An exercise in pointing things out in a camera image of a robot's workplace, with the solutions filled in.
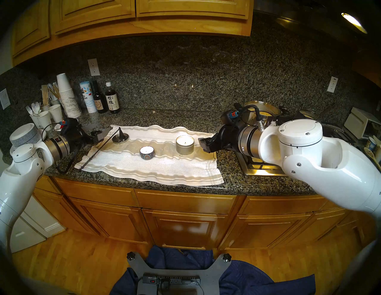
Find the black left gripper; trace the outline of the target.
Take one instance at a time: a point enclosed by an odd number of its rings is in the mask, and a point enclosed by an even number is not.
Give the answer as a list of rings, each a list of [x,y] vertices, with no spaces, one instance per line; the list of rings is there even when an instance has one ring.
[[[65,144],[68,152],[81,149],[86,145],[97,145],[102,142],[110,132],[110,128],[91,131],[96,128],[96,124],[88,124],[84,126],[64,126],[61,128],[61,136],[65,138]]]

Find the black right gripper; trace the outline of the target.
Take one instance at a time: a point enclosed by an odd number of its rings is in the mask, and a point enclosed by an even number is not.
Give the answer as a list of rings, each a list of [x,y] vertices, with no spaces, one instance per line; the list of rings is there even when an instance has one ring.
[[[214,153],[220,150],[234,152],[247,152],[247,140],[242,140],[242,131],[247,128],[247,124],[236,125],[223,124],[217,134],[211,137],[199,138],[203,151]]]

